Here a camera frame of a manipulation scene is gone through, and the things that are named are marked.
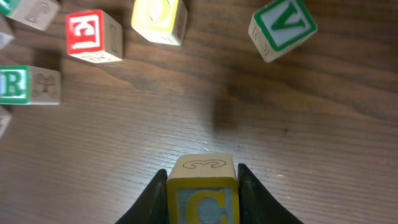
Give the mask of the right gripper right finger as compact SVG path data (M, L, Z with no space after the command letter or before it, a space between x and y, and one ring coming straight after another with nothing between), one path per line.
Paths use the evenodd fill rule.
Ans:
M246 164L238 164L238 192L242 224L303 224L271 195Z

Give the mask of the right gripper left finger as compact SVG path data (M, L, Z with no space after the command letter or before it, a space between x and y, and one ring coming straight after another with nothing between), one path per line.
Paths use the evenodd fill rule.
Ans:
M168 224L167 171L157 171L132 207L115 224Z

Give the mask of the yellow C block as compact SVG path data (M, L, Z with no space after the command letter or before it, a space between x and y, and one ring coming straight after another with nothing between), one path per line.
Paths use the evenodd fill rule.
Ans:
M186 154L167 182L170 224L239 224L238 179L230 154Z

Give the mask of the green R block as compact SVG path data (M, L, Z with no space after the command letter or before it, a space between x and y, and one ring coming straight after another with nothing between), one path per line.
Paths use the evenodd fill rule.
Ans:
M61 73L30 65L1 66L2 105L59 105Z

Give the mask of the yellow O block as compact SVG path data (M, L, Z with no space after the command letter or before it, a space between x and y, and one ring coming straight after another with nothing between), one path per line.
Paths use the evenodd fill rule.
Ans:
M187 18L183 0L135 0L131 26L149 42L181 46Z

